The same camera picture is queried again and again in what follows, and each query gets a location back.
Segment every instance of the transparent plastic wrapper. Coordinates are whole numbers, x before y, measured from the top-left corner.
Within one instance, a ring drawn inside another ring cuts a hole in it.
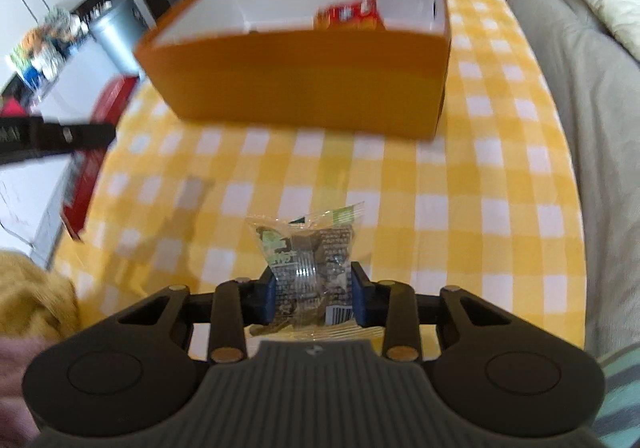
[[[295,222],[248,218],[277,280],[276,318],[263,333],[351,319],[351,250],[363,209],[358,204]]]

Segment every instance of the cardboard box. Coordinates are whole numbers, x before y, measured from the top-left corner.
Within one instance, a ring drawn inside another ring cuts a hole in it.
[[[386,30],[313,30],[354,0],[185,0],[136,57],[191,121],[432,139],[450,52],[446,0],[378,0]]]

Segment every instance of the striped fabric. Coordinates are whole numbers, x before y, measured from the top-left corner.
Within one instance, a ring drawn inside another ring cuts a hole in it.
[[[640,447],[640,344],[600,360],[607,395],[592,430],[611,448]]]

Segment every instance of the checkered tablecloth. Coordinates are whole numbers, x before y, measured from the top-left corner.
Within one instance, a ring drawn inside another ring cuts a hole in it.
[[[83,322],[166,285],[210,291],[257,277],[265,262],[247,215],[294,219],[363,201],[353,258],[374,279],[422,293],[460,285],[581,345],[580,208],[553,100],[504,0],[449,7],[433,142],[195,126],[144,86],[104,167],[85,243],[63,238],[55,261],[76,282]]]

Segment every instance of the table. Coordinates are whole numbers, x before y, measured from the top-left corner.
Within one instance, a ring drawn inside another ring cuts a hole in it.
[[[373,279],[459,285],[581,345],[577,189],[553,100],[504,0],[448,0],[452,51],[433,142],[196,126],[151,86],[132,103],[84,244],[55,268],[85,324],[170,284],[209,291],[265,262],[247,215],[294,219],[364,201],[354,248]],[[425,351],[433,351],[427,334]]]

